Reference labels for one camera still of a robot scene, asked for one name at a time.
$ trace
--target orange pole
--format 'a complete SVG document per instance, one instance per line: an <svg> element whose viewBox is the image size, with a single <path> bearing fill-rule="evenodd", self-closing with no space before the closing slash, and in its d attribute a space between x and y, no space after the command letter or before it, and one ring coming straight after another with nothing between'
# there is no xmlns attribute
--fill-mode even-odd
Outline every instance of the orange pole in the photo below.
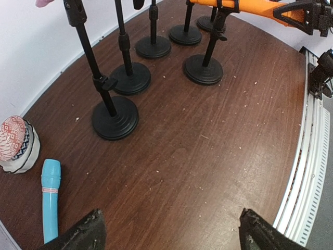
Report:
<svg viewBox="0 0 333 250"><path fill-rule="evenodd" d="M190 0L194 4L207 5L217 7L216 0ZM223 7L234 8L234 0L222 0ZM239 0L239 10L247 13L259 15L262 17L271 18L285 26L290 26L289 24L274 18L273 10L286 5L286 3L270 2L268 0ZM304 21L304 11L296 10L289 11L283 14L284 16L290 17L296 21Z"/></svg>

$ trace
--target brown wooden table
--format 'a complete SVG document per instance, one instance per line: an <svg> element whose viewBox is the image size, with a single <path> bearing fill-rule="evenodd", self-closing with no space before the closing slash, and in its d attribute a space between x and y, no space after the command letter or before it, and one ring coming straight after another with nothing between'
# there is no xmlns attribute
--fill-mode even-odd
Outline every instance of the brown wooden table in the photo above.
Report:
<svg viewBox="0 0 333 250"><path fill-rule="evenodd" d="M180 2L159 5L159 34L184 22L186 5ZM210 11L195 6L193 23ZM148 13L126 28L133 46L149 33ZM117 36L94 48L105 74L122 62ZM206 33L199 46L173 44L172 54L159 60L139 59L132 50L133 60L151 70L152 84L130 97L140 122L118 142L93 132L91 115L101 100L86 58L62 74L26 115L42 143L35 167L17 176L0 173L0 219L23 249L43 243L40 176L46 158L62 163L60 233L100 208L107 249L240 249L244 207L274 221L299 135L305 60L235 17L227 20L226 36L214 52L225 75L210 87L182 73L184 59L205 52Z"/></svg>

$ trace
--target black round base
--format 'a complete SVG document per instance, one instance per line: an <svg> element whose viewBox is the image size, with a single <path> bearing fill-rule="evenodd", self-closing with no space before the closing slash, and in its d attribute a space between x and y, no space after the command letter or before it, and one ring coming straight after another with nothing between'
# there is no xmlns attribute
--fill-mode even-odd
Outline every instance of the black round base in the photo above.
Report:
<svg viewBox="0 0 333 250"><path fill-rule="evenodd" d="M146 59L156 59L168 55L171 52L171 43L168 39L158 36L156 44L151 44L150 37L144 37L135 45L138 56Z"/></svg>
<svg viewBox="0 0 333 250"><path fill-rule="evenodd" d="M169 38L179 45L190 46L201 42L202 35L197 27L190 26L184 32L184 25L177 25L170 30Z"/></svg>
<svg viewBox="0 0 333 250"><path fill-rule="evenodd" d="M103 139L116 141L130 135L139 122L135 104L123 96L112 98L117 115L111 117L104 102L99 103L93 112L93 127Z"/></svg>
<svg viewBox="0 0 333 250"><path fill-rule="evenodd" d="M217 84L223 76L221 64L211 58L208 67L203 67L203 59L204 55L195 55L186 59L184 62L184 73L194 83L201 85Z"/></svg>
<svg viewBox="0 0 333 250"><path fill-rule="evenodd" d="M149 87L151 82L149 69L138 62L132 63L132 67L131 76L126 74L125 65L119 66L112 72L110 77L118 80L118 84L114 88L118 94L135 95Z"/></svg>
<svg viewBox="0 0 333 250"><path fill-rule="evenodd" d="M204 31L207 31L207 32L211 32L212 29L213 29L213 22L210 21L210 18L209 16L202 16L202 17L199 17L197 19L197 26L200 30L204 30ZM222 29L222 33L224 33L226 30L226 26L224 24L224 27Z"/></svg>

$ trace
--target pink object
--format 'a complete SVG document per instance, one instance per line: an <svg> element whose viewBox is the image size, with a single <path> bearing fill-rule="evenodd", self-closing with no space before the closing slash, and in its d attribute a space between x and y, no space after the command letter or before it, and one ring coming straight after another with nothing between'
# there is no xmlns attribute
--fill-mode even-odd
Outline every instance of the pink object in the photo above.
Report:
<svg viewBox="0 0 333 250"><path fill-rule="evenodd" d="M0 161L8 161L21 149L25 123L19 116L9 117L0 127Z"/></svg>
<svg viewBox="0 0 333 250"><path fill-rule="evenodd" d="M36 0L36 6L38 8L42 8L45 7L46 5L48 5L49 3L53 2L54 0Z"/></svg>

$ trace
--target blue microphone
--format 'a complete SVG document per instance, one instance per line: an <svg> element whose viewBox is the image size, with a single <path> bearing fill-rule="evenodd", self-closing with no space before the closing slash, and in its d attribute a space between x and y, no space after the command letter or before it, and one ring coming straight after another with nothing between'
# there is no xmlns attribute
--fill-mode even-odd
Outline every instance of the blue microphone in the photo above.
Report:
<svg viewBox="0 0 333 250"><path fill-rule="evenodd" d="M57 160L44 161L42 170L44 244L58 237L58 189L61 166Z"/></svg>

